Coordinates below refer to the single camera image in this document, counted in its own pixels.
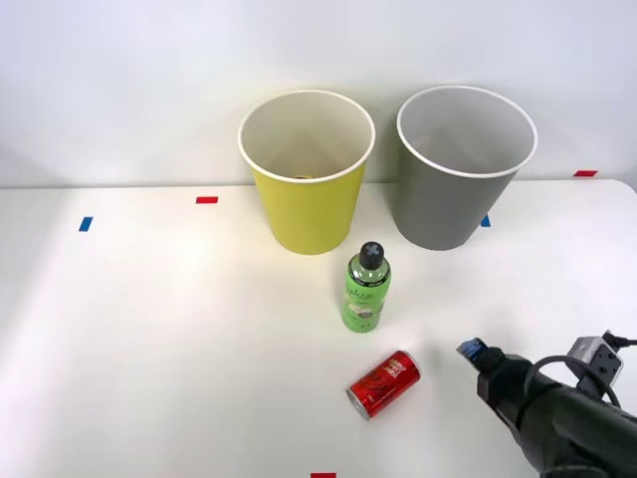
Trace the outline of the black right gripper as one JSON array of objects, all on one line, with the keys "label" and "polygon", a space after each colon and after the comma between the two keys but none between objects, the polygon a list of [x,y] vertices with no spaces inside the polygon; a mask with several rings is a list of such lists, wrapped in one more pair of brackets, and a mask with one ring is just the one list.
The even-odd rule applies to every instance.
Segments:
[{"label": "black right gripper", "polygon": [[479,372],[477,393],[512,434],[537,434],[533,364],[526,358],[506,355],[479,338],[462,342],[457,352]]}]

